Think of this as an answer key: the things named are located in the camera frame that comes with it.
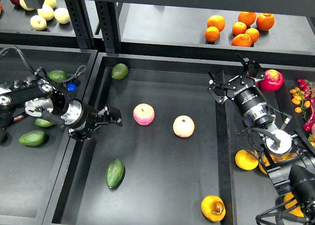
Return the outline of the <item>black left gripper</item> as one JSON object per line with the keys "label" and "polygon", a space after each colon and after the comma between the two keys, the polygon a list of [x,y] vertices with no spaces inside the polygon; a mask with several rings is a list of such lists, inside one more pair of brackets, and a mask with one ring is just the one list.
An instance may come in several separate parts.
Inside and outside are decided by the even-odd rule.
{"label": "black left gripper", "polygon": [[121,118],[120,110],[111,105],[106,104],[96,111],[88,104],[75,99],[69,102],[68,110],[64,113],[64,124],[68,127],[69,137],[83,142],[91,138],[91,132],[98,126],[115,124],[122,127]]}

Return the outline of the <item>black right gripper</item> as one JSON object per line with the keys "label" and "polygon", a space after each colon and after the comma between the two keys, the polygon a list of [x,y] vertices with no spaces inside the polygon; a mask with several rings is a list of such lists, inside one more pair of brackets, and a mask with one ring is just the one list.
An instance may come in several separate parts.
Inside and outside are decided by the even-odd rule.
{"label": "black right gripper", "polygon": [[243,117],[264,117],[267,115],[267,101],[256,83],[265,80],[266,75],[256,59],[250,60],[243,58],[240,53],[236,54],[243,66],[242,74],[227,83],[221,83],[218,77],[208,72],[208,92],[219,104],[230,100]]}

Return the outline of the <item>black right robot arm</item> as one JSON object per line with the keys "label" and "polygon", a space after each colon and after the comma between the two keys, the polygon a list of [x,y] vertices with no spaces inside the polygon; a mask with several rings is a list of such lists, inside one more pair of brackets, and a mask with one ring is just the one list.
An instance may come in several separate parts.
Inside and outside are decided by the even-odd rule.
{"label": "black right robot arm", "polygon": [[259,214],[258,225],[276,225],[291,221],[301,225],[315,223],[315,149],[301,130],[285,131],[292,116],[272,107],[258,84],[266,75],[257,60],[241,58],[242,72],[226,80],[223,70],[209,73],[208,92],[218,104],[231,101],[243,118],[253,151],[251,155],[263,168],[278,195],[291,193],[285,202]]}

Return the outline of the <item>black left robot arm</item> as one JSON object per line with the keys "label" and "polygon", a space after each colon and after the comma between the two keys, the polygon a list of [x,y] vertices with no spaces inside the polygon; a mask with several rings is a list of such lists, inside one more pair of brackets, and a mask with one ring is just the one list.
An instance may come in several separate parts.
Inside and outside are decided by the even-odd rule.
{"label": "black left robot arm", "polygon": [[12,49],[19,54],[31,76],[24,81],[15,81],[11,86],[0,86],[1,142],[7,139],[7,128],[26,115],[67,128],[69,137],[77,141],[90,139],[92,131],[102,125],[122,125],[122,116],[117,108],[107,104],[101,110],[95,110],[79,99],[69,99],[67,84],[85,72],[84,64],[71,77],[54,81],[45,69],[33,69],[18,47],[12,46]]}

